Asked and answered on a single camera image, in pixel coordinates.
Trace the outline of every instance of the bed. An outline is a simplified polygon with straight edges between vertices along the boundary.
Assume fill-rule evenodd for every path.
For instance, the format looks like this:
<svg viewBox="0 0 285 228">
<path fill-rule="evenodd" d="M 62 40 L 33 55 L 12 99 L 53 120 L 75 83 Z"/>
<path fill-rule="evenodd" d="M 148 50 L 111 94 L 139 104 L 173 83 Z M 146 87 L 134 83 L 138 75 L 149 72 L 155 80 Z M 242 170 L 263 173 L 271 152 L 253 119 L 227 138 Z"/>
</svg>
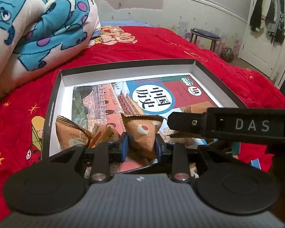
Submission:
<svg viewBox="0 0 285 228">
<path fill-rule="evenodd" d="M 140 59 L 197 59 L 247 107 L 285 108 L 284 96 L 260 73 L 231 66 L 214 52 L 200 49 L 168 29 L 133 21 L 102 24 L 102 35 L 75 58 L 0 100 L 0 220 L 9 213 L 2 197 L 3 183 L 14 172 L 40 160 L 39 137 L 59 70 Z M 264 145 L 243 143 L 239 159 L 248 163 L 258 158 L 262 170 L 268 171 L 272 156 L 264 152 Z"/>
</svg>

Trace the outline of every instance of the white and blue blanket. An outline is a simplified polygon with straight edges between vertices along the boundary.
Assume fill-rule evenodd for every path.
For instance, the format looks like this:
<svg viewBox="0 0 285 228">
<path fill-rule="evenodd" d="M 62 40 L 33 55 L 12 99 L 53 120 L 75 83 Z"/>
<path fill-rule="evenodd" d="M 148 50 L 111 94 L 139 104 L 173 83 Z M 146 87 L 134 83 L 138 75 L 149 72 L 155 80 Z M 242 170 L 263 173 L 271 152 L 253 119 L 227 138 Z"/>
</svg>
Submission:
<svg viewBox="0 0 285 228">
<path fill-rule="evenodd" d="M 94 0 L 0 0 L 0 98 L 101 33 Z"/>
</svg>

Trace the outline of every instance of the plush blanket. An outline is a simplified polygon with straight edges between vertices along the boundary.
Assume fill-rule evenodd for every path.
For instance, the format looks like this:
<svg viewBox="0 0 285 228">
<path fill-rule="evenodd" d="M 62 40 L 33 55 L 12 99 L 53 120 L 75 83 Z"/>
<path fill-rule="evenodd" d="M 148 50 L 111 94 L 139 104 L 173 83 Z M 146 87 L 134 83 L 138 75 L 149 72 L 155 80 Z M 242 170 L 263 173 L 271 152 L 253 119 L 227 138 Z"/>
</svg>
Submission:
<svg viewBox="0 0 285 228">
<path fill-rule="evenodd" d="M 94 0 L 0 0 L 0 98 L 100 35 Z"/>
<path fill-rule="evenodd" d="M 53 84 L 60 69 L 140 59 L 197 59 L 250 108 L 285 108 L 285 98 L 260 73 L 231 66 L 170 30 L 152 27 L 104 27 L 90 47 L 65 65 L 15 89 L 0 100 L 0 220 L 8 213 L 2 186 L 8 176 L 40 157 L 40 137 Z M 272 155 L 264 145 L 242 143 L 240 160 L 259 159 L 262 170 Z"/>
</svg>

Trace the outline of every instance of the black circular disc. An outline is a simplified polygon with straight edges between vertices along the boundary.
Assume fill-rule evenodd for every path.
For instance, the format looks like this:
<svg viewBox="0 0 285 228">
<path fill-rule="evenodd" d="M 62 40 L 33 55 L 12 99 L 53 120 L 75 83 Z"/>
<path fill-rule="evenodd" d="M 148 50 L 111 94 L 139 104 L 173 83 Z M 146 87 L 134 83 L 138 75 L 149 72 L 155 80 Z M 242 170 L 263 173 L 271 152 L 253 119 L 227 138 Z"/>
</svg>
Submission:
<svg viewBox="0 0 285 228">
<path fill-rule="evenodd" d="M 197 181 L 197 191 L 209 206 L 234 215 L 252 215 L 268 210 L 279 189 L 265 172 L 249 165 L 216 164 Z"/>
<path fill-rule="evenodd" d="M 66 164 L 40 162 L 11 175 L 3 197 L 12 210 L 48 215 L 76 204 L 85 190 L 84 179 Z"/>
</svg>

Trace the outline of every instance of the gray ribbed surface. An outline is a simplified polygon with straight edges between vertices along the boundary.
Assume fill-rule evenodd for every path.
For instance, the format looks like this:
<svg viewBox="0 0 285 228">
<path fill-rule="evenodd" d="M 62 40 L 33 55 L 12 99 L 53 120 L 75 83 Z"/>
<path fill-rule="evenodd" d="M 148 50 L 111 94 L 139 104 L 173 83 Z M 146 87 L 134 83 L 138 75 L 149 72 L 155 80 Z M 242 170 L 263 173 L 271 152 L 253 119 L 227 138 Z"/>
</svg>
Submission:
<svg viewBox="0 0 285 228">
<path fill-rule="evenodd" d="M 62 213 L 31 217 L 9 215 L 1 227 L 13 228 L 280 228 L 271 213 L 237 217 L 219 213 L 201 202 L 187 184 L 166 174 L 115 175 L 94 184 L 85 197 Z"/>
</svg>

